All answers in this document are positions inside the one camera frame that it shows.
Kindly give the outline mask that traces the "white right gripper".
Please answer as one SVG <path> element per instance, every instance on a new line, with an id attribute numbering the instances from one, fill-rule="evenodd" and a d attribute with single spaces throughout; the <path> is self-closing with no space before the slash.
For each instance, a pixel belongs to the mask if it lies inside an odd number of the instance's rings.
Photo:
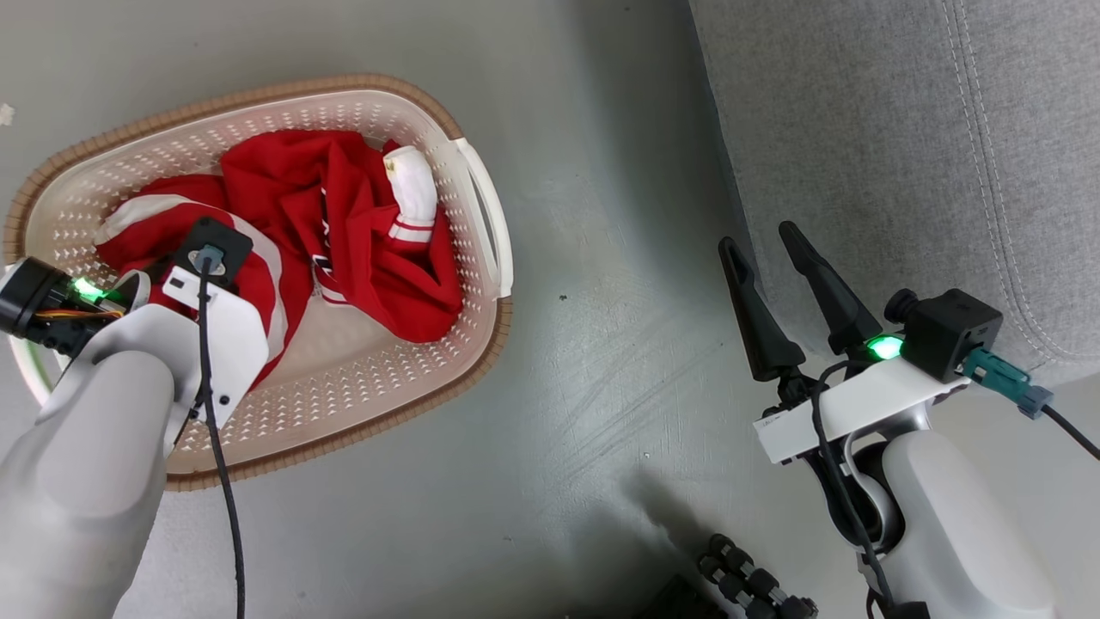
<path id="1" fill-rule="evenodd" d="M 880 322 L 828 259 L 822 258 L 798 224 L 781 222 L 779 234 L 787 255 L 809 281 L 825 318 L 832 353 L 846 355 L 883 332 Z M 812 422 L 813 393 L 820 395 L 825 438 L 836 440 L 919 405 L 932 404 L 970 384 L 966 377 L 941 383 L 903 358 L 875 362 L 833 387 L 803 375 L 800 367 L 806 361 L 804 352 L 787 338 L 767 308 L 757 290 L 757 274 L 735 240 L 722 237 L 718 254 L 754 380 L 779 383 L 780 404 L 755 421 L 755 434 L 771 463 L 792 461 L 818 446 Z"/>

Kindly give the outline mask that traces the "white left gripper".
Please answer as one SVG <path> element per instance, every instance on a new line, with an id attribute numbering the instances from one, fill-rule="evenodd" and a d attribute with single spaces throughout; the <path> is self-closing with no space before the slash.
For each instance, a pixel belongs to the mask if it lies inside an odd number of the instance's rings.
<path id="1" fill-rule="evenodd" d="M 23 349 L 21 369 L 40 401 L 38 422 L 75 405 L 91 419 L 190 414 L 222 424 L 266 364 L 258 310 L 235 294 L 173 267 L 162 290 L 196 309 L 120 307 L 82 279 L 33 257 L 3 276 L 3 333 Z"/>

